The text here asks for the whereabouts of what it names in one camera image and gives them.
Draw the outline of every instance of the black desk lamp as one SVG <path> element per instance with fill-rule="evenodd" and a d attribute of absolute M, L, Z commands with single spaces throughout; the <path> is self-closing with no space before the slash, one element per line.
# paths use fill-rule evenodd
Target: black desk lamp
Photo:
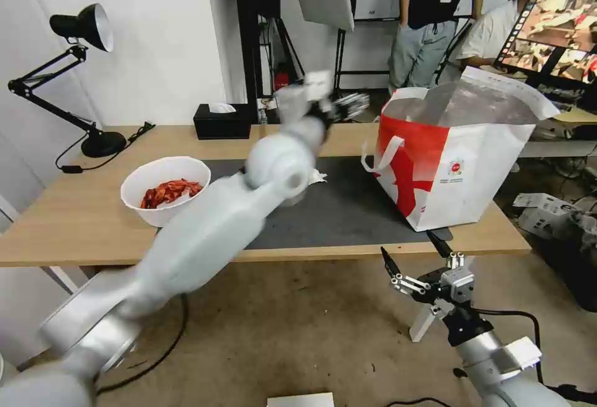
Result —
<path fill-rule="evenodd" d="M 99 3 L 96 3 L 83 8 L 78 16 L 54 15 L 50 17 L 50 26 L 52 31 L 66 38 L 67 42 L 73 46 L 25 76 L 8 82 L 9 90 L 87 132 L 87 139 L 81 144 L 81 151 L 87 157 L 107 157 L 122 151 L 126 146 L 126 139 L 122 134 L 103 132 L 95 126 L 95 122 L 66 112 L 33 93 L 33 90 L 39 86 L 85 62 L 87 47 L 80 44 L 79 39 L 85 39 L 94 47 L 105 52 L 112 51 L 113 37 L 106 12 Z M 65 65 L 58 71 L 39 74 L 50 65 L 69 56 L 73 56 L 76 59 L 75 62 Z"/>

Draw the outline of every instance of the paper shopping bag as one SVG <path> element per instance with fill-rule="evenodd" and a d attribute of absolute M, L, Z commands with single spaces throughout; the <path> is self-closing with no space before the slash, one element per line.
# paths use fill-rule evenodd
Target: paper shopping bag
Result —
<path fill-rule="evenodd" d="M 536 89 L 467 68 L 454 83 L 394 92 L 363 167 L 416 231 L 476 222 L 536 123 L 558 113 Z"/>

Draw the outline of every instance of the lamp base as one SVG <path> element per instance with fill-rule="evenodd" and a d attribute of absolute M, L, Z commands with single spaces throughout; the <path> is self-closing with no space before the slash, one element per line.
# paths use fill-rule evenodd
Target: lamp base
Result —
<path fill-rule="evenodd" d="M 87 157 L 107 157 L 120 152 L 126 146 L 126 139 L 118 132 L 90 132 L 81 144 L 81 151 Z"/>

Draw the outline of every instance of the red food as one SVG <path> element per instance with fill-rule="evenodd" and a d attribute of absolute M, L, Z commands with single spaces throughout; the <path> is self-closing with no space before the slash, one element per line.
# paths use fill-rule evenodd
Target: red food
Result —
<path fill-rule="evenodd" d="M 149 188 L 141 201 L 141 208 L 155 209 L 159 204 L 172 203 L 188 191 L 190 197 L 196 196 L 203 189 L 199 182 L 185 179 L 170 180 L 156 188 Z"/>

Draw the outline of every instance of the monitor screen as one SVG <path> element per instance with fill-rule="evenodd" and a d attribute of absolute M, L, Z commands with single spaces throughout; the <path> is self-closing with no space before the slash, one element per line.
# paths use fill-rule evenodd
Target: monitor screen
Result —
<path fill-rule="evenodd" d="M 586 86 L 597 71 L 597 0 L 529 0 L 497 66 Z"/>

